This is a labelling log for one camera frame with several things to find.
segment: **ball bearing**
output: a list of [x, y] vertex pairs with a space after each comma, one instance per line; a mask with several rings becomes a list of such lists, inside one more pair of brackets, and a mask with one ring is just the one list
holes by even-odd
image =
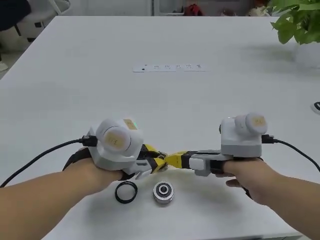
[[168, 204], [174, 198], [174, 187], [167, 181], [160, 181], [153, 187], [153, 197], [159, 204]]

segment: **black rubber ring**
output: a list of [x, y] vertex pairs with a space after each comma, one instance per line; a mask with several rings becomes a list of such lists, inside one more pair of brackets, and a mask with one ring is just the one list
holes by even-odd
[[[121, 199], [119, 196], [118, 196], [118, 189], [123, 186], [123, 185], [130, 185], [131, 187], [134, 188], [134, 195], [132, 198], [128, 199], [128, 200], [123, 200]], [[116, 188], [115, 188], [115, 191], [114, 191], [114, 196], [115, 196], [115, 199], [121, 203], [121, 204], [129, 204], [131, 203], [137, 196], [137, 193], [138, 193], [138, 187], [137, 185], [132, 182], [132, 181], [123, 181], [121, 182]]]

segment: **floor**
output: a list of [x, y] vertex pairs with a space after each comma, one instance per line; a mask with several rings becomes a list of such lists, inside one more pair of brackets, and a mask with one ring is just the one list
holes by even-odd
[[[17, 52], [11, 52], [11, 53], [1, 53], [2, 61], [7, 64], [9, 69], [16, 63], [16, 61], [20, 58], [20, 56], [23, 54], [21, 51]], [[1, 71], [0, 72], [0, 80], [3, 78], [3, 76], [8, 72], [8, 70]]]

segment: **white chair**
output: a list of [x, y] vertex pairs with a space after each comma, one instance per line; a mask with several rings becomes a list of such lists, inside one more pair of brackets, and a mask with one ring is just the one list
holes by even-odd
[[15, 26], [20, 36], [32, 42], [43, 29], [58, 15], [66, 15], [71, 10], [69, 0], [28, 0], [31, 13]]

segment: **white table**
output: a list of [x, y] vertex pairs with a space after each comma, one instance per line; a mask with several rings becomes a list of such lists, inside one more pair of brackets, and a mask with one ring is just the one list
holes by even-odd
[[[0, 81], [0, 180], [42, 151], [76, 139], [105, 118], [134, 117], [160, 151], [219, 149], [228, 116], [263, 113], [269, 133], [319, 159], [320, 73], [292, 62], [274, 19], [246, 17], [56, 17]], [[133, 73], [137, 64], [207, 64], [207, 72]], [[60, 171], [80, 148], [57, 150], [12, 181]], [[305, 158], [266, 145], [275, 170], [320, 183]], [[175, 198], [158, 207], [155, 183]], [[46, 240], [213, 240], [298, 236], [274, 212], [225, 179], [168, 170], [138, 181], [134, 202], [117, 183], [75, 206]]]

